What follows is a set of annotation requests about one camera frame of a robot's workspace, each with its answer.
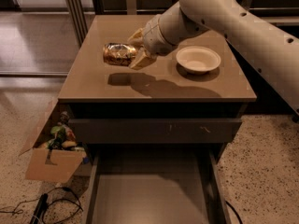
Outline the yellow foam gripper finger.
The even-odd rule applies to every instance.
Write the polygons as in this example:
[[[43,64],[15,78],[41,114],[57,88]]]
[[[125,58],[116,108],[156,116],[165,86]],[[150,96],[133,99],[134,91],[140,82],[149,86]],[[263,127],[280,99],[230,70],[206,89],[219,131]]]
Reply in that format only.
[[[151,54],[145,48],[141,48],[129,67],[133,70],[140,70],[153,64],[156,60],[156,55]]]
[[[143,29],[137,29],[129,38],[128,43],[135,47],[140,47],[143,45]]]

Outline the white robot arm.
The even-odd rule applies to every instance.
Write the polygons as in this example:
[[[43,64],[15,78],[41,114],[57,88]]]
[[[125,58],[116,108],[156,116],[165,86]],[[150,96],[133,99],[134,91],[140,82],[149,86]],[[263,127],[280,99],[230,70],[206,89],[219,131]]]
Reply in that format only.
[[[206,30],[224,36],[293,111],[299,110],[299,39],[235,0],[178,0],[129,38],[141,50],[130,67],[142,69]]]

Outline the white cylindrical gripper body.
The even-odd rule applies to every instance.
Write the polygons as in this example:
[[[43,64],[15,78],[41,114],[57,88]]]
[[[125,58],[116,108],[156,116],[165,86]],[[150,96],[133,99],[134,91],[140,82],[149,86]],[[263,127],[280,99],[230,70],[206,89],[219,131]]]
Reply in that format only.
[[[143,47],[151,56],[166,56],[177,47],[164,38],[160,18],[161,15],[153,17],[142,32]]]

